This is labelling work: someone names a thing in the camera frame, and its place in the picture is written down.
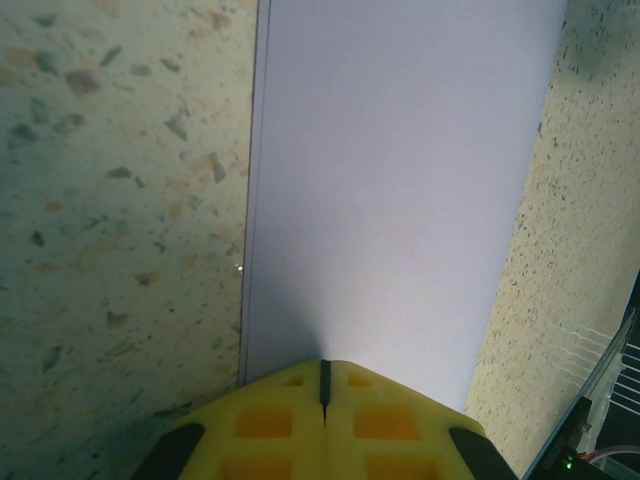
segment speckled stone surface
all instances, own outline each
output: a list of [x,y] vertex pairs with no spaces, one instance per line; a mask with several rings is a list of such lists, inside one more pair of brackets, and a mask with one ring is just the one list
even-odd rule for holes
[[0,478],[127,478],[237,381],[256,0],[0,15]]
[[640,8],[571,1],[466,413],[528,468],[640,265]]

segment yellow 3d printed part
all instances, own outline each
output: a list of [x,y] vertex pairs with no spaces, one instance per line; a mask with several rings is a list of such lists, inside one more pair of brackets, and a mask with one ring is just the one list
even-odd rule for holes
[[348,362],[308,361],[182,418],[132,480],[515,479],[482,427]]

